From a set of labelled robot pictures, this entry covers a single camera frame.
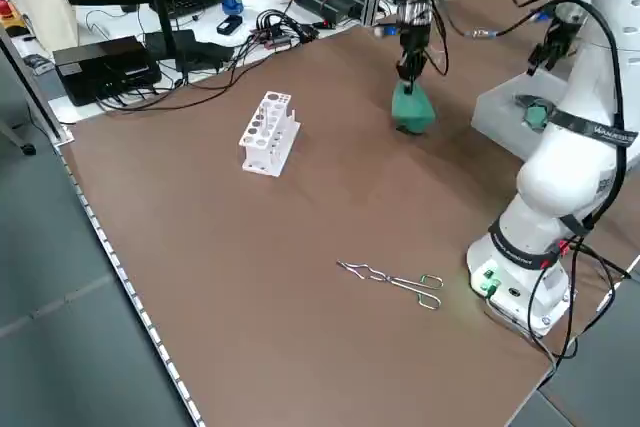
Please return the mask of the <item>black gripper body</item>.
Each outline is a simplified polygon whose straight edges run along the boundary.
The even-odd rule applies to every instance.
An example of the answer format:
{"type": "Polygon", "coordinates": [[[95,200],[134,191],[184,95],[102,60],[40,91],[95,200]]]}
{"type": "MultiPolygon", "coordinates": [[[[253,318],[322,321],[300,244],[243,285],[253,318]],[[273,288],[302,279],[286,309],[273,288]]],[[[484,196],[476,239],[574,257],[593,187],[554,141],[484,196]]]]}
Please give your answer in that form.
{"type": "Polygon", "coordinates": [[[544,37],[544,50],[548,55],[567,55],[583,25],[580,17],[563,20],[554,16],[544,37]]]}
{"type": "Polygon", "coordinates": [[[400,46],[404,55],[420,54],[429,45],[429,24],[400,23],[400,46]]]}

